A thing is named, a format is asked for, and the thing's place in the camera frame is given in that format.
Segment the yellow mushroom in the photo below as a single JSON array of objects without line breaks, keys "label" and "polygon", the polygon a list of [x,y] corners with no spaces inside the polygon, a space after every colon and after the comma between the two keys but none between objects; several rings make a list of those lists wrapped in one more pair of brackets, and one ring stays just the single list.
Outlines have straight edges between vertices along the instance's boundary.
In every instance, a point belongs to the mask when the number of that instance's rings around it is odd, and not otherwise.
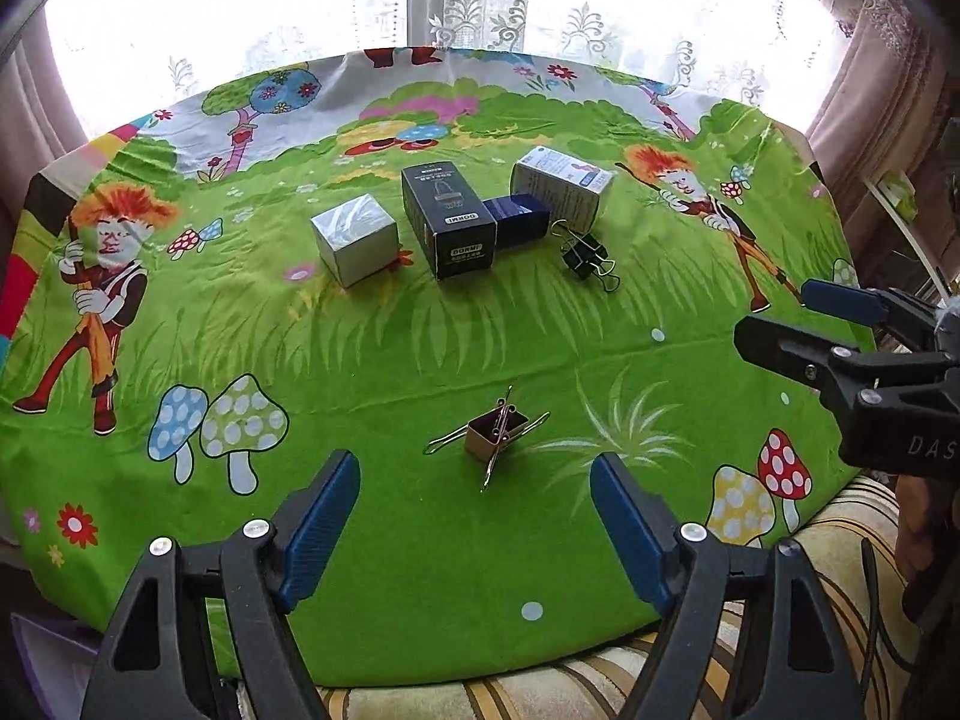
[{"label": "yellow mushroom", "polygon": [[717,469],[707,530],[728,544],[758,547],[775,521],[773,498],[760,479],[732,466]]}]

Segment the lace curtain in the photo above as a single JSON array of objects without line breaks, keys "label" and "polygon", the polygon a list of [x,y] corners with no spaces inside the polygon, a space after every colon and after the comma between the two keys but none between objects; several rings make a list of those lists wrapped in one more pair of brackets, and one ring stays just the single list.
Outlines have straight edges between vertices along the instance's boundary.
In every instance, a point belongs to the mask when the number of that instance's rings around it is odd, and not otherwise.
[{"label": "lace curtain", "polygon": [[234,77],[364,47],[563,57],[813,121],[869,11],[893,50],[898,0],[51,0],[51,38],[97,134]]}]

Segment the cartoon tablecloth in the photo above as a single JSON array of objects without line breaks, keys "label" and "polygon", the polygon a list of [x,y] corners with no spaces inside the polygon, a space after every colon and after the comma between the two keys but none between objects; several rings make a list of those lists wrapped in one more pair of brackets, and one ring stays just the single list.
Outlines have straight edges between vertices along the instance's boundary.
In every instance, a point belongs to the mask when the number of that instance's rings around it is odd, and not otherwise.
[{"label": "cartoon tablecloth", "polygon": [[[536,145],[616,171],[593,232],[619,290],[577,281],[549,236],[438,283],[401,168],[451,160],[502,196]],[[309,218],[363,193],[401,250],[343,290]],[[91,624],[151,538],[223,538],[334,448],[360,459],[353,516],[292,618],[324,685],[491,674],[652,620],[587,501],[601,451],[741,544],[853,475],[815,392],[731,340],[766,311],[870,343],[800,304],[808,278],[856,279],[832,201],[760,111],[683,87],[432,49],[230,81],[35,177],[8,274],[0,484],[38,584]],[[551,416],[480,493],[461,445],[422,450],[510,384]]]}]

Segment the box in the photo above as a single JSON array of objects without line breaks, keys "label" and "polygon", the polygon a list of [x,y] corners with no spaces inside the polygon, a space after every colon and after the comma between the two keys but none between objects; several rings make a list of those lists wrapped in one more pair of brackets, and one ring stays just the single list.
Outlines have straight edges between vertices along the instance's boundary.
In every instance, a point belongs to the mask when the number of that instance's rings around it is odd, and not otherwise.
[{"label": "box", "polygon": [[310,223],[317,233],[320,259],[341,287],[356,284],[390,265],[400,251],[397,223],[372,194],[324,211]]},{"label": "box", "polygon": [[493,264],[496,222],[453,162],[400,172],[403,209],[438,279]]},{"label": "box", "polygon": [[575,232],[589,232],[615,173],[582,159],[537,146],[514,165],[510,194],[532,194]]},{"label": "box", "polygon": [[532,194],[508,194],[484,200],[496,221],[496,248],[538,241],[550,227],[550,210]]}]

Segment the tablecloth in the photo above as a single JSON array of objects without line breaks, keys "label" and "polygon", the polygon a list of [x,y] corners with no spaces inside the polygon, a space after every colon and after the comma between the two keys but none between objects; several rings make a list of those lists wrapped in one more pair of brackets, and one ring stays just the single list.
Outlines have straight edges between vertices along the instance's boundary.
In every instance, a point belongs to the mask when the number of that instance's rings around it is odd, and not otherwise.
[{"label": "tablecloth", "polygon": [[[593,232],[619,290],[577,281],[549,236],[438,283],[400,169],[451,160],[502,196],[537,145],[617,173]],[[343,290],[309,220],[363,193],[401,249]],[[334,448],[360,459],[291,619],[323,685],[522,668],[654,619],[586,500],[600,451],[737,543],[796,528],[853,473],[816,392],[731,341],[762,311],[870,343],[800,304],[808,278],[856,279],[829,194],[760,111],[671,84],[429,47],[237,79],[42,172],[9,273],[0,484],[38,584],[94,626],[151,538],[223,538]],[[421,450],[510,384],[551,416],[480,493],[462,447]]]}]

